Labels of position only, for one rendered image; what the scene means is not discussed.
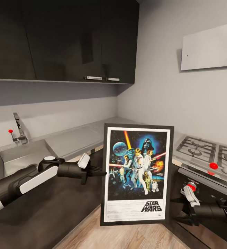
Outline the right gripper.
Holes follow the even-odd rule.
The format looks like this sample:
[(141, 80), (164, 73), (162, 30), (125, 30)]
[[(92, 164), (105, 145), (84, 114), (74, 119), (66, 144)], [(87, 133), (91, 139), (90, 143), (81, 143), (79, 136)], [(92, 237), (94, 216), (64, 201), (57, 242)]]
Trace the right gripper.
[(208, 202), (199, 202), (200, 205), (191, 206), (189, 200), (186, 197), (184, 198), (183, 196), (171, 199), (170, 202), (187, 204), (187, 207), (190, 210), (189, 211), (190, 216), (172, 217), (173, 220), (178, 221), (180, 223), (187, 224), (189, 226), (195, 225), (196, 227), (199, 227), (198, 219), (204, 219), (204, 220), (215, 219)]

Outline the poster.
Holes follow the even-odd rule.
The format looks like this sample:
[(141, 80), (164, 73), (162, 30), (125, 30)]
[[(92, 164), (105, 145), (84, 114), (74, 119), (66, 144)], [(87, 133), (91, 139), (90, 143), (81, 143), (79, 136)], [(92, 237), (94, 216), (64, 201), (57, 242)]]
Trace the poster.
[(174, 126), (104, 125), (100, 226), (169, 223)]

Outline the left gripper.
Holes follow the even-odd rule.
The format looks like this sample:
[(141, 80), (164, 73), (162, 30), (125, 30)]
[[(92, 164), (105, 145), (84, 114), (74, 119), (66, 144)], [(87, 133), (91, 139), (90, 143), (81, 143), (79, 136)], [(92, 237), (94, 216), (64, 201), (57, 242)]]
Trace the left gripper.
[(88, 161), (87, 166), (83, 169), (80, 168), (77, 162), (71, 162), (67, 171), (68, 178), (81, 179), (81, 184), (85, 185), (88, 177), (104, 176), (107, 172), (102, 171), (102, 168), (91, 166), (91, 161)]

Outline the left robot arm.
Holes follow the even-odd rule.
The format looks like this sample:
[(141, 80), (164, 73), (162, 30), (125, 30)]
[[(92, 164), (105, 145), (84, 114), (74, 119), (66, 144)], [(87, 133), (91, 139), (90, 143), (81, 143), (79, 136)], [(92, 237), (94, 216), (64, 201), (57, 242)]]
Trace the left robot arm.
[(88, 177), (107, 174), (102, 168), (91, 166), (89, 159), (90, 156), (85, 153), (79, 162), (65, 162), (63, 158), (47, 156), (38, 164), (38, 169), (32, 165), (1, 179), (0, 210), (55, 175), (78, 178), (85, 185)]

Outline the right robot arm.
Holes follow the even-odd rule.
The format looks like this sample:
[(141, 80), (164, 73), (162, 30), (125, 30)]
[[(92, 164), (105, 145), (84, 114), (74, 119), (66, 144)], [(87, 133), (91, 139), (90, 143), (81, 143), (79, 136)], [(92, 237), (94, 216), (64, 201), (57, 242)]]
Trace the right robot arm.
[(191, 187), (186, 185), (183, 190), (185, 198), (174, 198), (170, 202), (187, 204), (190, 216), (172, 217), (173, 220), (196, 227), (199, 227), (198, 219), (227, 221), (227, 199), (216, 200), (215, 203), (199, 202)]

